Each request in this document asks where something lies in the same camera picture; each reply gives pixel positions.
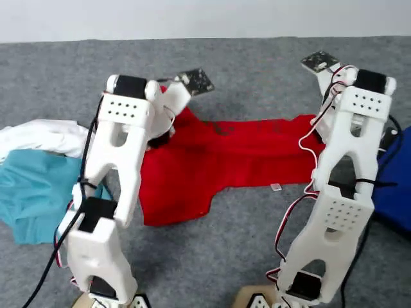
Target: white wall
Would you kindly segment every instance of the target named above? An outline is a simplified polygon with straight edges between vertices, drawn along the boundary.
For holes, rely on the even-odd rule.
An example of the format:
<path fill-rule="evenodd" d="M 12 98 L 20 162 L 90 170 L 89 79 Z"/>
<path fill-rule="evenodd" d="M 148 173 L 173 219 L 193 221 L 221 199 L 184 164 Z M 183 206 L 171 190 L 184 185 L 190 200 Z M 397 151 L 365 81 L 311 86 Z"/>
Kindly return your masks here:
<path fill-rule="evenodd" d="M 411 35 L 410 12 L 410 0 L 0 0 L 0 42 Z"/>

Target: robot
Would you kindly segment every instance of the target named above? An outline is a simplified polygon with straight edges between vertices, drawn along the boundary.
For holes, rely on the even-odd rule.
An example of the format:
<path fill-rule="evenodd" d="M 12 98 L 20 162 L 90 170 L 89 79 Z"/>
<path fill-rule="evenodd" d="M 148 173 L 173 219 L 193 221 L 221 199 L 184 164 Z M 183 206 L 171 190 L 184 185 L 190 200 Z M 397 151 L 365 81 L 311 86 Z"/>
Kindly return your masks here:
<path fill-rule="evenodd" d="M 73 187 L 73 205 L 57 230 L 62 236 L 70 226 L 64 246 L 72 282 L 94 299 L 77 305 L 149 307 L 146 297 L 136 296 L 137 282 L 121 251 L 118 228 L 129 226 L 137 205 L 145 151 L 167 142 L 175 117 L 193 96 L 213 89 L 202 69 L 180 73 L 164 93 L 156 80 L 123 75 L 108 78 L 94 142 L 83 175 Z M 121 131 L 127 139 L 119 146 Z M 121 186 L 118 202 L 94 198 L 96 186 L 113 167 Z"/>
<path fill-rule="evenodd" d="M 254 288 L 256 291 L 242 307 L 269 308 L 272 304 L 273 308 L 307 308 L 329 303 L 354 259 L 358 239 L 374 211 L 371 196 L 378 172 L 377 155 L 396 80 L 342 65 L 323 51 L 304 58 L 302 64 L 317 76 L 324 98 L 318 116 L 311 121 L 311 130 L 299 145 L 311 151 L 302 141 L 316 131 L 326 147 L 318 161 L 311 151 L 315 159 L 311 182 L 304 195 L 286 211 L 275 237 L 281 263 L 266 274 L 275 287 L 266 289 L 266 293 L 261 291 L 263 287 Z M 345 155 L 353 161 L 352 185 L 330 179 Z M 277 247 L 279 237 L 292 209 L 304 198 L 314 199 L 315 204 L 285 256 Z M 323 275 L 304 269 L 318 260 L 325 264 Z M 269 302 L 267 297 L 275 299 Z"/>
<path fill-rule="evenodd" d="M 330 302 L 374 210 L 371 195 L 378 172 L 376 158 L 396 81 L 341 65 L 322 51 L 303 59 L 302 64 L 317 76 L 323 100 L 311 130 L 301 137 L 299 145 L 311 151 L 302 142 L 316 131 L 326 147 L 318 159 L 311 151 L 316 162 L 311 182 L 288 208 L 275 237 L 281 263 L 267 272 L 274 286 L 245 288 L 248 295 L 241 295 L 235 308 L 305 308 Z M 163 94 L 155 80 L 123 75 L 108 79 L 96 116 L 94 142 L 73 187 L 73 205 L 57 232 L 67 249 L 73 281 L 86 294 L 76 308 L 150 306 L 145 296 L 136 295 L 137 282 L 121 252 L 118 228 L 127 228 L 132 219 L 148 145 L 166 142 L 173 133 L 175 116 L 191 97 L 213 89 L 201 69 L 180 73 Z M 120 131 L 128 136 L 119 146 Z M 330 180 L 344 155 L 352 158 L 355 170 L 356 179 L 350 187 Z M 121 186 L 118 202 L 94 198 L 96 185 L 113 167 L 118 169 Z M 285 255 L 279 251 L 278 241 L 292 209 L 304 198 L 314 199 L 315 204 Z M 304 269 L 315 260 L 325 263 L 323 275 Z"/>

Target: small white tag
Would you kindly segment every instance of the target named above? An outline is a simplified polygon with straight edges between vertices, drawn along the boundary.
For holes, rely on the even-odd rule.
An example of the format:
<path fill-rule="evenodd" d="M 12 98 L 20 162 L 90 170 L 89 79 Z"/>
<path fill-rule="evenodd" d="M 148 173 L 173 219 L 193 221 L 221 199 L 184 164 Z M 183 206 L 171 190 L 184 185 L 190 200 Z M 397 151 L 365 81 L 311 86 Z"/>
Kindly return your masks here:
<path fill-rule="evenodd" d="M 281 185 L 276 183 L 276 184 L 270 184 L 270 187 L 273 191 L 282 191 L 283 189 L 281 188 Z"/>

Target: circuit board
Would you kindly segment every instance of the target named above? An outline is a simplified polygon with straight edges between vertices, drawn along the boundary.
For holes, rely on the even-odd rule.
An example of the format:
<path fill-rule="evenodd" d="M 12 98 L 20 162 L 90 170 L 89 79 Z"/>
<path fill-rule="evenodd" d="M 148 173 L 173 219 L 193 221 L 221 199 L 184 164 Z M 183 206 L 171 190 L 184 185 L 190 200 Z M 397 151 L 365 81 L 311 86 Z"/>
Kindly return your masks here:
<path fill-rule="evenodd" d="M 181 72 L 177 75 L 177 79 L 184 84 L 191 96 L 214 90 L 214 85 L 201 68 Z"/>
<path fill-rule="evenodd" d="M 331 67 L 337 63 L 339 63 L 339 59 L 331 56 L 329 53 L 325 51 L 317 51 L 310 56 L 305 57 L 301 60 L 301 64 L 307 67 L 309 70 L 319 73 L 327 67 Z"/>

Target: gray carpet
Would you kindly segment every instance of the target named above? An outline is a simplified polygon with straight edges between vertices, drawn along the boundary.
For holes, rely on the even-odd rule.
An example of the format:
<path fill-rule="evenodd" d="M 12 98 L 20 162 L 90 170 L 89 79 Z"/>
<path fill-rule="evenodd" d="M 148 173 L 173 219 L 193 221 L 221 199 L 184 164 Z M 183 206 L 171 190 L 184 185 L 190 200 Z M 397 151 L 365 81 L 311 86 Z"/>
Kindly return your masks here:
<path fill-rule="evenodd" d="M 0 126 L 32 119 L 76 119 L 88 125 L 110 74 L 147 78 L 202 66 L 216 86 L 195 98 L 204 120 L 246 120 L 316 113 L 317 81 L 299 60 L 323 49 L 346 63 L 394 76 L 392 114 L 411 123 L 411 38 L 273 38 L 84 41 L 0 45 Z M 118 195 L 117 180 L 109 187 Z M 136 211 L 123 248 L 153 308 L 227 308 L 241 286 L 265 283 L 276 267 L 272 241 L 289 203 L 302 192 L 287 185 L 226 189 L 210 213 L 169 227 L 142 226 Z M 282 238 L 287 248 L 310 214 L 302 204 Z M 51 253 L 50 244 L 17 246 L 0 223 L 1 307 L 21 307 Z M 411 307 L 411 244 L 375 223 L 347 286 L 348 307 Z M 32 307 L 69 307 L 79 295 L 70 273 L 53 266 Z M 327 307 L 340 307 L 340 298 Z"/>

